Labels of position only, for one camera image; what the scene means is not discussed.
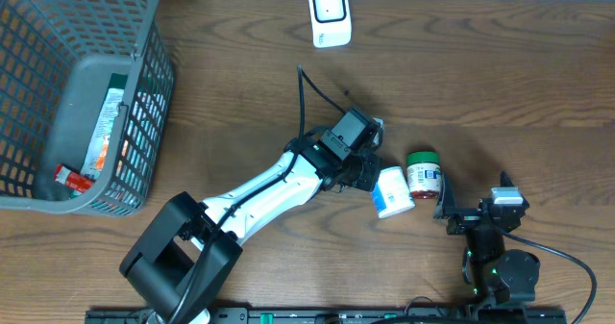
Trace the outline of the white tub with blue label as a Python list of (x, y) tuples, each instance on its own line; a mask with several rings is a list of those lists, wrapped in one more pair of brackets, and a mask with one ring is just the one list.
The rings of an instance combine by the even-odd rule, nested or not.
[(379, 219), (406, 212), (415, 207), (400, 166), (383, 169), (370, 195)]

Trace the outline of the green lid jar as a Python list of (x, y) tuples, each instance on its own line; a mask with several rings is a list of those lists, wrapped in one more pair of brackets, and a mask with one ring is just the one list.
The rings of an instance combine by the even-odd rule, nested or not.
[(413, 199), (432, 199), (442, 187), (440, 157), (433, 151), (418, 151), (406, 157), (407, 184)]

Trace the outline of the orange small box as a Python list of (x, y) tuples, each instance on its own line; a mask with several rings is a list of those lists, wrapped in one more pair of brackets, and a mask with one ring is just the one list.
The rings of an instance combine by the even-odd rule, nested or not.
[(95, 158), (95, 164), (94, 164), (94, 169), (97, 172), (101, 172), (104, 168), (108, 150), (109, 150), (110, 138), (111, 138), (110, 135), (103, 136), (102, 138), (102, 144), (100, 146), (100, 151), (99, 151), (98, 156)]

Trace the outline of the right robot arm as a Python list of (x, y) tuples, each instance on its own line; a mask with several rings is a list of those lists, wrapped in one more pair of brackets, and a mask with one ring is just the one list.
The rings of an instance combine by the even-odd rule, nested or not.
[(460, 208), (451, 181), (442, 177), (433, 217), (447, 221), (449, 235), (465, 237), (462, 275), (476, 292), (466, 306), (470, 317), (522, 316), (525, 305), (535, 300), (540, 261), (532, 253), (504, 246), (504, 235), (521, 225), (528, 208), (528, 200), (504, 172), (500, 184), (473, 208)]

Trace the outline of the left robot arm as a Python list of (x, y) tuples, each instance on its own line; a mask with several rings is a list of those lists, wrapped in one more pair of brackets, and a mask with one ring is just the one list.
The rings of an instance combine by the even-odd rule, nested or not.
[(181, 192), (162, 207), (119, 271), (161, 322), (201, 319), (256, 232), (334, 186), (372, 190), (380, 146), (376, 137), (347, 143), (333, 132), (319, 139), (305, 134), (240, 187), (202, 201)]

